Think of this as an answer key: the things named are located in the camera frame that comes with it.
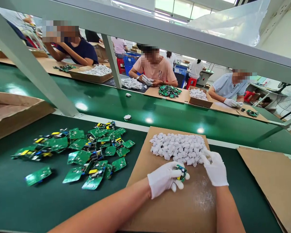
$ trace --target pink shirt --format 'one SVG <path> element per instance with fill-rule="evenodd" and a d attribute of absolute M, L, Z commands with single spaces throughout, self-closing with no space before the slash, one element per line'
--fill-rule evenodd
<path fill-rule="evenodd" d="M 125 53 L 124 46 L 127 46 L 124 39 L 112 37 L 112 42 L 114 44 L 115 53 L 122 54 Z"/>
<path fill-rule="evenodd" d="M 177 80 L 169 62 L 163 58 L 158 65 L 151 65 L 150 62 L 142 55 L 133 66 L 139 73 L 145 73 L 150 79 L 158 79 L 163 82 L 172 82 Z"/>

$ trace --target green table surface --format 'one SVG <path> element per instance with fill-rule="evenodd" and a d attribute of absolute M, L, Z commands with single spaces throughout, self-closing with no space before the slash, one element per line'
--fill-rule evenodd
<path fill-rule="evenodd" d="M 203 128 L 207 138 L 243 146 L 291 154 L 291 134 L 280 126 L 132 93 L 109 86 L 52 76 L 65 95 L 88 115 L 129 123 L 157 126 L 190 133 Z M 0 63 L 0 91 L 48 99 L 16 67 Z"/>
<path fill-rule="evenodd" d="M 10 158 L 17 149 L 30 145 L 39 135 L 61 128 L 78 127 L 87 131 L 93 126 L 94 123 L 90 121 L 50 114 L 0 140 L 0 230 L 46 232 L 126 186 L 146 137 L 145 132 L 126 129 L 123 139 L 136 142 L 125 157 L 127 167 L 111 180 L 104 180 L 95 191 L 81 189 L 86 177 L 74 184 L 62 184 L 71 168 L 71 165 L 67 165 L 69 151 L 41 162 Z M 262 190 L 237 150 L 214 145 L 210 145 L 210 149 L 220 153 L 224 160 L 230 190 L 246 232 L 280 233 L 281 229 Z M 24 178 L 47 165 L 55 169 L 55 173 L 42 183 L 28 187 Z"/>

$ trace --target cardboard tray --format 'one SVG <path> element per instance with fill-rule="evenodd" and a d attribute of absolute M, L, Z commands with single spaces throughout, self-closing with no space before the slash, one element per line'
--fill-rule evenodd
<path fill-rule="evenodd" d="M 54 111 L 44 100 L 0 92 L 0 139 Z"/>
<path fill-rule="evenodd" d="M 160 99 L 171 100 L 171 101 L 175 101 L 179 103 L 184 103 L 185 101 L 188 101 L 187 98 L 188 98 L 189 91 L 187 89 L 181 89 L 182 92 L 178 98 L 170 98 L 168 96 L 167 97 L 161 96 L 158 94 L 158 90 L 159 90 L 159 87 L 149 87 L 144 93 L 144 95 L 153 96 Z"/>
<path fill-rule="evenodd" d="M 150 127 L 127 186 L 142 180 L 161 165 L 168 163 L 164 157 L 150 152 L 150 139 L 159 133 L 192 135 L 171 129 Z M 201 135 L 209 149 L 206 136 Z M 148 201 L 121 230 L 138 232 L 193 233 L 216 232 L 215 188 L 203 165 L 196 168 L 186 166 L 190 179 L 184 182 L 184 189 L 165 191 L 154 200 Z"/>
<path fill-rule="evenodd" d="M 190 90 L 192 89 L 199 89 L 199 90 L 202 90 L 205 94 L 206 94 L 206 97 L 207 97 L 207 100 L 208 101 L 205 101 L 205 100 L 201 100 L 201 99 L 197 99 L 197 98 L 194 98 L 194 97 L 191 97 L 190 96 Z M 203 107 L 206 107 L 206 108 L 210 108 L 213 104 L 213 101 L 212 101 L 212 98 L 211 96 L 208 94 L 208 92 L 204 89 L 201 89 L 201 88 L 198 88 L 198 87 L 194 87 L 194 86 L 190 86 L 189 88 L 189 104 L 192 104 L 192 105 L 199 105 L 199 106 L 203 106 Z"/>
<path fill-rule="evenodd" d="M 104 76 L 96 76 L 96 75 L 91 75 L 91 74 L 79 73 L 79 72 L 82 72 L 82 71 L 88 71 L 88 70 L 94 68 L 95 66 L 96 65 L 83 66 L 83 67 L 80 67 L 80 68 L 77 68 L 77 69 L 69 70 L 69 73 L 71 74 L 71 78 L 73 78 L 73 79 L 78 79 L 78 80 L 92 82 L 92 83 L 104 83 L 105 81 L 113 78 L 112 73 L 106 74 Z"/>
<path fill-rule="evenodd" d="M 266 196 L 279 224 L 291 233 L 291 160 L 283 153 L 237 149 Z"/>

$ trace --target worker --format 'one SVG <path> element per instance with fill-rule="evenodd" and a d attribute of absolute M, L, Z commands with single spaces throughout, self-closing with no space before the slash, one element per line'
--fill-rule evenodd
<path fill-rule="evenodd" d="M 133 65 L 132 69 L 129 71 L 129 76 L 145 84 L 142 80 L 143 75 L 145 75 L 148 79 L 154 80 L 152 84 L 153 87 L 159 85 L 177 87 L 178 81 L 176 76 L 169 62 L 159 55 L 159 49 L 140 44 L 137 44 L 137 46 L 144 54 L 138 58 Z"/>
<path fill-rule="evenodd" d="M 117 37 L 111 37 L 111 40 L 113 42 L 115 56 L 118 59 L 123 59 L 123 53 L 125 53 L 125 51 L 128 51 L 126 41 Z"/>
<path fill-rule="evenodd" d="M 43 41 L 50 55 L 56 61 L 62 61 L 66 55 L 70 55 L 71 59 L 79 65 L 99 64 L 94 47 L 80 35 L 79 27 L 58 25 L 57 30 L 61 37 L 46 38 Z M 57 44 L 56 50 L 53 49 L 51 42 Z"/>
<path fill-rule="evenodd" d="M 209 88 L 209 95 L 227 106 L 240 108 L 243 106 L 243 96 L 252 73 L 233 71 L 235 72 L 224 74 L 215 81 Z"/>
<path fill-rule="evenodd" d="M 103 40 L 97 35 L 97 32 L 85 29 L 85 36 L 88 42 L 103 43 Z"/>
<path fill-rule="evenodd" d="M 163 53 L 163 57 L 169 62 L 171 68 L 174 68 L 177 63 L 176 55 L 173 52 L 166 51 Z"/>
<path fill-rule="evenodd" d="M 226 168 L 221 156 L 207 150 L 204 153 L 212 160 L 210 164 L 206 156 L 202 155 L 207 174 L 216 190 L 217 232 L 245 233 L 234 198 L 229 190 Z M 183 183 L 176 178 L 181 175 L 181 170 L 175 170 L 177 165 L 184 166 L 177 162 L 166 163 L 144 179 L 96 202 L 48 233 L 92 233 L 93 229 L 96 233 L 116 232 L 150 199 L 155 199 L 168 189 L 175 192 L 177 187 L 184 188 Z"/>
<path fill-rule="evenodd" d="M 188 83 L 189 78 L 197 79 L 196 83 L 200 80 L 200 72 L 203 70 L 204 62 L 200 59 L 197 61 L 193 61 L 190 64 L 190 72 L 187 72 L 187 75 L 185 77 L 185 82 Z"/>

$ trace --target light blue shirt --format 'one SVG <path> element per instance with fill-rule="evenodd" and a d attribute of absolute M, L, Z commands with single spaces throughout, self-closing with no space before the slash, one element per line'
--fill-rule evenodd
<path fill-rule="evenodd" d="M 248 83 L 238 83 L 234 86 L 232 83 L 233 73 L 222 75 L 217 81 L 213 83 L 213 88 L 216 94 L 227 99 L 233 98 L 235 95 L 244 95 Z"/>

